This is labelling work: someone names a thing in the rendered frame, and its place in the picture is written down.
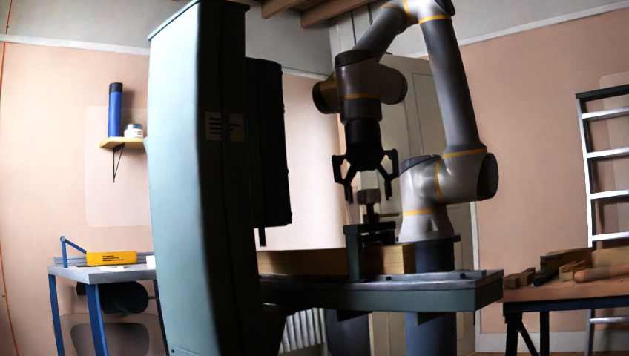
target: robotic arm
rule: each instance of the robotic arm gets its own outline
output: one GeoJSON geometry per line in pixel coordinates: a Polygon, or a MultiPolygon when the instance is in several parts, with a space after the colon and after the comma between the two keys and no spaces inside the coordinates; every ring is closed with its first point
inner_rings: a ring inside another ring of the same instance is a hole
{"type": "Polygon", "coordinates": [[[335,182],[345,186],[347,200],[351,202],[349,183],[357,171],[378,170],[385,179],[387,198],[391,180],[401,174],[404,223],[400,242],[452,236],[446,205],[489,199],[498,189],[498,163],[478,137],[452,27],[454,14],[450,0],[391,0],[376,12],[373,25],[356,46],[335,58],[335,72],[312,90],[317,108],[322,113],[338,112],[345,125],[346,155],[332,160],[335,182]],[[382,149],[380,105],[401,102],[407,84],[401,73],[378,61],[393,39],[414,24],[424,34],[448,146],[443,159],[437,155],[411,158],[398,171],[397,152],[382,149]],[[385,155],[395,167],[391,174],[381,165],[385,155]],[[340,174],[344,159],[350,164],[345,178],[340,174]]]}

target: wooden shelf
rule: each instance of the wooden shelf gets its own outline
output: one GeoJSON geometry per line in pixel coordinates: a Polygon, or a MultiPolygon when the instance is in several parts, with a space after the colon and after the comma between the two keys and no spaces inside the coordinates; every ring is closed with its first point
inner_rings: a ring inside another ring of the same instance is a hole
{"type": "Polygon", "coordinates": [[[100,142],[100,148],[116,148],[121,144],[125,144],[125,148],[144,149],[144,139],[130,139],[127,137],[109,137],[105,141],[100,142]]]}

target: gray tabletop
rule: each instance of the gray tabletop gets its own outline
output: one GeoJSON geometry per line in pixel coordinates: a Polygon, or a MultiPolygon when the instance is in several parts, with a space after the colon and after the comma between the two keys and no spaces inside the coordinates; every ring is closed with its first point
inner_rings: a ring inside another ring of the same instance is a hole
{"type": "Polygon", "coordinates": [[[155,268],[148,268],[146,263],[128,265],[121,271],[101,271],[98,267],[55,267],[48,266],[48,274],[75,280],[85,284],[103,284],[117,282],[133,282],[137,280],[155,280],[155,268]]]}

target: radiator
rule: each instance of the radiator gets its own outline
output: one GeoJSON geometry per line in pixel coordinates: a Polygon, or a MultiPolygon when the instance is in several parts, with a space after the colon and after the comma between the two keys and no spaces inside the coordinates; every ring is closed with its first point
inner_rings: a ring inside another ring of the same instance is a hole
{"type": "Polygon", "coordinates": [[[280,353],[323,344],[327,351],[325,310],[312,308],[286,318],[280,353]]]}

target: ladder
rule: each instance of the ladder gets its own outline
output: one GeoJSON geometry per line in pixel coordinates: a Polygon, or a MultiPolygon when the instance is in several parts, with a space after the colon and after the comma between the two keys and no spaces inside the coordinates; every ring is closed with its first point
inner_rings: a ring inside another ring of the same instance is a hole
{"type": "MultiPolygon", "coordinates": [[[[597,234],[595,206],[595,201],[597,200],[629,197],[629,189],[592,193],[592,161],[595,159],[629,156],[629,147],[614,148],[612,150],[605,151],[592,151],[592,145],[590,144],[590,132],[587,129],[587,123],[596,120],[612,119],[614,117],[629,115],[629,106],[603,111],[594,111],[592,113],[584,113],[583,104],[586,102],[591,102],[593,100],[606,99],[626,94],[629,94],[629,85],[620,85],[618,87],[605,88],[576,94],[576,110],[579,113],[579,127],[581,128],[581,146],[583,150],[583,166],[585,167],[585,193],[587,195],[587,241],[590,247],[592,247],[596,241],[629,237],[629,231],[618,232],[615,234],[597,234]]],[[[586,341],[584,356],[592,356],[592,348],[594,345],[594,326],[596,324],[626,322],[629,322],[629,316],[597,317],[595,309],[588,309],[587,323],[585,325],[586,341]]]]}

